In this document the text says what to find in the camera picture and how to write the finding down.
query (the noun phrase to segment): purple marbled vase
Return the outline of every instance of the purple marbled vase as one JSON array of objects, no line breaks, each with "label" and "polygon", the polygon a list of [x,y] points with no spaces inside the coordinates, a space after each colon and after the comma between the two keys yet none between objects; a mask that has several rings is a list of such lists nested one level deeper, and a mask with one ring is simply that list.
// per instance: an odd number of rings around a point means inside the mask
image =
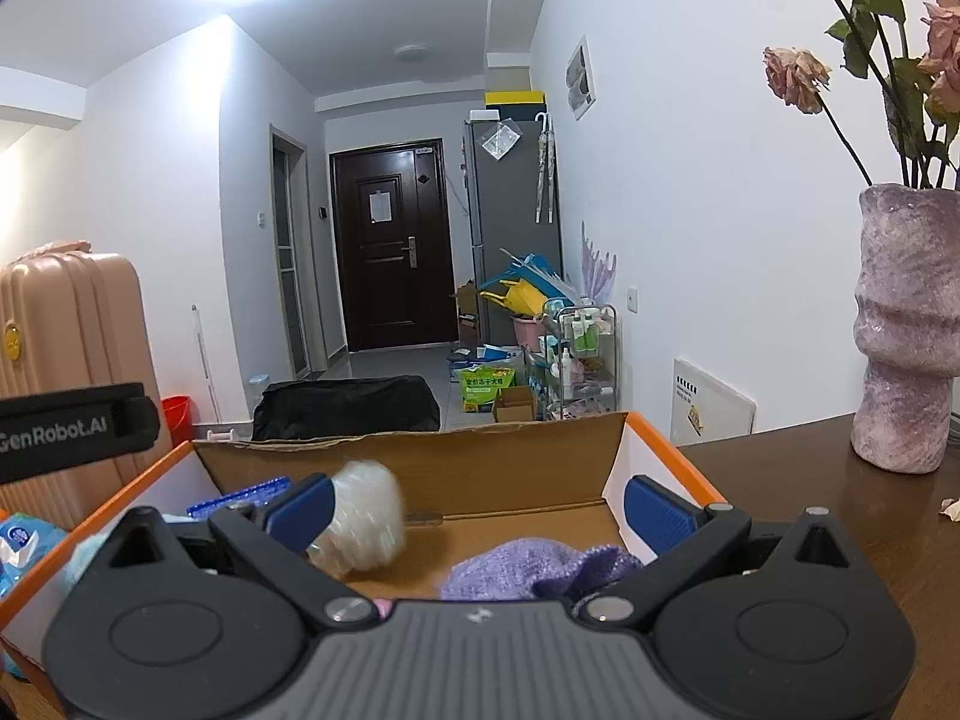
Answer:
[{"label": "purple marbled vase", "polygon": [[851,442],[882,469],[930,473],[960,374],[960,191],[878,184],[860,208],[853,338],[870,362]]}]

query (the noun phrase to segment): front door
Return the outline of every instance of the front door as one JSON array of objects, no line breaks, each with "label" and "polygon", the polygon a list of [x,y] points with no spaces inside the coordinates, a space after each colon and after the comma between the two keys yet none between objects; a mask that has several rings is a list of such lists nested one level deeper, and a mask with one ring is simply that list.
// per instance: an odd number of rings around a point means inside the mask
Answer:
[{"label": "front door", "polygon": [[330,161],[350,350],[455,341],[442,142],[349,151]]}]

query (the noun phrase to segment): glass panel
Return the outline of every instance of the glass panel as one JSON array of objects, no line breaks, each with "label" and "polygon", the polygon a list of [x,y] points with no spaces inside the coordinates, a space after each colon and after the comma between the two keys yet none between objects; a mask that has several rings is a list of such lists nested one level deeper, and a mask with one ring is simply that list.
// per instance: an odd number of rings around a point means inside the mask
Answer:
[{"label": "glass panel", "polygon": [[306,368],[306,349],[304,334],[299,326],[299,306],[296,304],[296,276],[293,271],[280,274],[283,290],[283,314],[287,320],[287,337],[290,338],[290,354],[293,358],[294,374]]},{"label": "glass panel", "polygon": [[274,149],[274,225],[277,245],[289,247],[290,220],[287,217],[287,155]]}]

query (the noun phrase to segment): tile floor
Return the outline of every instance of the tile floor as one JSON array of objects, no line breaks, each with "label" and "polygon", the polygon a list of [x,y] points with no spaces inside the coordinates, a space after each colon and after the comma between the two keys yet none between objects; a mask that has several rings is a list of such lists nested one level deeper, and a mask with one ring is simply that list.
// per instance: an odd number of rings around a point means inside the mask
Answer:
[{"label": "tile floor", "polygon": [[373,379],[386,376],[422,376],[440,404],[440,429],[456,430],[493,423],[489,413],[464,413],[460,385],[450,382],[446,356],[450,347],[391,349],[354,352],[337,362],[325,379]]}]

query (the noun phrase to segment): green bag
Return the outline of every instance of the green bag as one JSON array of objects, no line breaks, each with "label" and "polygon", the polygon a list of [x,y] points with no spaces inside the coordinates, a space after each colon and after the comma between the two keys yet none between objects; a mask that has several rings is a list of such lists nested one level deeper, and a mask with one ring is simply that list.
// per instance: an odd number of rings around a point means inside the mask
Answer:
[{"label": "green bag", "polygon": [[477,365],[460,371],[460,394],[464,411],[469,413],[493,410],[493,401],[501,389],[514,385],[517,372],[509,367]]}]

